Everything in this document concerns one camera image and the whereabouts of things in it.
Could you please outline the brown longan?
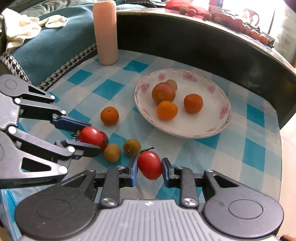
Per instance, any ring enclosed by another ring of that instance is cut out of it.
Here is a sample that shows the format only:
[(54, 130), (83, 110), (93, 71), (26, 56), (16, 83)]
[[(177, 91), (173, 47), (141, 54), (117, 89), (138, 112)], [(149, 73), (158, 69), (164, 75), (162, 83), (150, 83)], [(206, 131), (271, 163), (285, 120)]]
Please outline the brown longan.
[(121, 149), (117, 144), (109, 144), (104, 150), (104, 158), (107, 162), (115, 163), (121, 156)]
[(130, 157), (134, 157), (138, 155), (138, 153), (141, 150), (140, 142), (136, 139), (129, 139), (127, 140), (123, 145), (123, 150), (126, 153), (126, 155)]

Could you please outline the stemmed red cherry tomato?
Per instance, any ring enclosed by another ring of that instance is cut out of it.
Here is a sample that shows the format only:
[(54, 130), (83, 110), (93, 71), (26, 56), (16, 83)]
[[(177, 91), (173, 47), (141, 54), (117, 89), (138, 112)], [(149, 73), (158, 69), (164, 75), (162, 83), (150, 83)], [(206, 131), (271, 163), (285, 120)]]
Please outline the stemmed red cherry tomato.
[(137, 165), (145, 178), (157, 180), (162, 174), (162, 164), (159, 156), (152, 151), (154, 147), (140, 151), (137, 158)]

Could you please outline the round red cherry tomato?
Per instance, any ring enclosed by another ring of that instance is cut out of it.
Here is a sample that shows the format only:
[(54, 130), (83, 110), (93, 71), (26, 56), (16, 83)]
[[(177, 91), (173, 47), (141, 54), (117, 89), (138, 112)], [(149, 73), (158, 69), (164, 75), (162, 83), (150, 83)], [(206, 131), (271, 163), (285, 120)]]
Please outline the round red cherry tomato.
[(105, 148), (108, 146), (108, 144), (109, 144), (108, 136), (104, 132), (99, 131), (98, 146), (100, 147), (100, 149), (102, 151), (105, 150)]

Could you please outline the oval red cherry tomato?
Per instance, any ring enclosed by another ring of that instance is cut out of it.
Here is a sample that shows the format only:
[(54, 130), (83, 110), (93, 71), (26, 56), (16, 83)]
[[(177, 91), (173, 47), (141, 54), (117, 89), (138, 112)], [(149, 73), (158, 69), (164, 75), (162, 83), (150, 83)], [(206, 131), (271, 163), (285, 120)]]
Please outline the oval red cherry tomato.
[(103, 135), (98, 129), (87, 126), (79, 132), (78, 140), (83, 143), (99, 146), (103, 142)]

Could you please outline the small orange tangerine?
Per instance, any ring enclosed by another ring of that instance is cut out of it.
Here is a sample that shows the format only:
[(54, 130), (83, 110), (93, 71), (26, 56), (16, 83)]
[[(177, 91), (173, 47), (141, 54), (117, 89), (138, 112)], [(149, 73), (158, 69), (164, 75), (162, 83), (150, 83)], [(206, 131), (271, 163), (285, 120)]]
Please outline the small orange tangerine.
[(106, 126), (113, 126), (117, 124), (119, 120), (119, 113), (114, 107), (108, 106), (102, 110), (100, 118)]

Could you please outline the smooth orange citrus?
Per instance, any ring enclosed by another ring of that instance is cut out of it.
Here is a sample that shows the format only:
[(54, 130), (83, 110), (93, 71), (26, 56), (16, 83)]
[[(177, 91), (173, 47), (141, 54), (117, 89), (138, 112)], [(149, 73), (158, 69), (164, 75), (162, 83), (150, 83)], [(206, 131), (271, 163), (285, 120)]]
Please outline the smooth orange citrus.
[(157, 107), (157, 115), (160, 119), (169, 121), (176, 117), (178, 107), (171, 101), (162, 101)]

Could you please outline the bumpy orange tangerine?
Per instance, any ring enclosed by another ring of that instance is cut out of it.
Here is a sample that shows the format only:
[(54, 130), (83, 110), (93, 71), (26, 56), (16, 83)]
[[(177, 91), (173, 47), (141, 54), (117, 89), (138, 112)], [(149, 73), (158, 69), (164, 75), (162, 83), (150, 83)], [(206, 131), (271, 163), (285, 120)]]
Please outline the bumpy orange tangerine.
[(203, 98), (197, 94), (189, 94), (184, 98), (184, 108), (188, 113), (199, 113), (203, 108)]

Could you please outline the large red-orange tomato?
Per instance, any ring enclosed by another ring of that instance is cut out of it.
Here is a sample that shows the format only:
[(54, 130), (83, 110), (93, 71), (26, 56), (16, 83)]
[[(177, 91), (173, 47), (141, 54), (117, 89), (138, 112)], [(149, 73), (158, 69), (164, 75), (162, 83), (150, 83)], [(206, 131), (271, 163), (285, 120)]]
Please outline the large red-orange tomato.
[(159, 105), (162, 101), (173, 101), (175, 97), (175, 90), (166, 82), (157, 84), (152, 90), (152, 99), (157, 105)]

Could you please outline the green-brown longan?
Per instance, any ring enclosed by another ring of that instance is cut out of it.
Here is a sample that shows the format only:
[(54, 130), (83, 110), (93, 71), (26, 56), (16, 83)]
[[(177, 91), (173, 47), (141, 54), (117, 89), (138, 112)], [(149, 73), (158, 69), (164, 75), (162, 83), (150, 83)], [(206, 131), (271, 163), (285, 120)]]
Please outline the green-brown longan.
[(175, 82), (175, 80), (168, 79), (166, 83), (169, 84), (174, 89), (175, 92), (177, 91), (178, 85), (177, 85), (177, 82)]

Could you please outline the teal sofa blanket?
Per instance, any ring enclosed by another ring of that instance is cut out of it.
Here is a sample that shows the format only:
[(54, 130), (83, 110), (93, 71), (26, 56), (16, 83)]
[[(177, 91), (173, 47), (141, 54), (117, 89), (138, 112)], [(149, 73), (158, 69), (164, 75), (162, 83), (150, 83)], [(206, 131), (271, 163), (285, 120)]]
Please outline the teal sofa blanket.
[(10, 53), (1, 54), (1, 75), (12, 74), (47, 90), (63, 75), (95, 56), (93, 3), (69, 6), (52, 15), (68, 18), (62, 28), (43, 28), (40, 34)]

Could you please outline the white floral plate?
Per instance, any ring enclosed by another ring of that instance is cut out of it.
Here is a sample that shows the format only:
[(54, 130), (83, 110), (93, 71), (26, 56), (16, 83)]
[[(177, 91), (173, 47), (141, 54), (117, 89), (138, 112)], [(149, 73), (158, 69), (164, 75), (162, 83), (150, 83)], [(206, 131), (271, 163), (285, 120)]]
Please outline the white floral plate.
[(232, 108), (226, 93), (209, 77), (185, 69), (163, 69), (144, 76), (134, 102), (146, 121), (182, 138), (207, 138), (229, 125)]

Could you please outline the cream crumpled cloth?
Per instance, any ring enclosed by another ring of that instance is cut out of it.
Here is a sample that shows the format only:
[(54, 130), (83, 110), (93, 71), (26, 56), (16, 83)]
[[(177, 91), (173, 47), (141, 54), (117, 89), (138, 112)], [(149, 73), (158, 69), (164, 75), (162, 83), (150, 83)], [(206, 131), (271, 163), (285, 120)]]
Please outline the cream crumpled cloth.
[(8, 8), (1, 15), (4, 18), (6, 53), (23, 45), (25, 40), (37, 37), (43, 27), (60, 28), (68, 23), (68, 18), (65, 16), (53, 15), (40, 20), (38, 17), (21, 15)]

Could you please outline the grey sofa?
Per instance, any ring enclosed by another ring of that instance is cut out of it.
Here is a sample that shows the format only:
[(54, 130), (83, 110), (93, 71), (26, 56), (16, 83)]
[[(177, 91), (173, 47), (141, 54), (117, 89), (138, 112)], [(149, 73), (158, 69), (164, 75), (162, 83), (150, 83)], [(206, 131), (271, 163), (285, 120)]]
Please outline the grey sofa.
[(1, 9), (12, 9), (21, 15), (30, 17), (39, 17), (48, 14), (58, 9), (63, 9), (69, 6), (79, 6), (82, 4), (96, 3), (97, 1), (84, 1), (84, 0), (68, 0), (68, 1), (7, 1), (1, 0)]

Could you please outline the pink ribbed cylinder vase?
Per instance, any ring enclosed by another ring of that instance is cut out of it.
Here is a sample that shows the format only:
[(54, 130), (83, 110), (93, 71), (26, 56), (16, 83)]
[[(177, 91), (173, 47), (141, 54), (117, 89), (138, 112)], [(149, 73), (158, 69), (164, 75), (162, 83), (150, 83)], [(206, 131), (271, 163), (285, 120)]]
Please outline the pink ribbed cylinder vase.
[(118, 60), (115, 1), (95, 3), (93, 21), (99, 62), (102, 65), (112, 65)]

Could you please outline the dark coffee table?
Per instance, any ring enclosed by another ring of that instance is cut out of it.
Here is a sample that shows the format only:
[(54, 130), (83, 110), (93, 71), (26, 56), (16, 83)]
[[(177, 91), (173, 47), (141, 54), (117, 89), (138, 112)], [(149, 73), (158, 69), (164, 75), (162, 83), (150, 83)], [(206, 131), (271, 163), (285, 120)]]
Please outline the dark coffee table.
[(275, 49), (219, 24), (164, 9), (117, 12), (119, 49), (188, 64), (266, 99), (280, 127), (295, 114), (295, 68)]

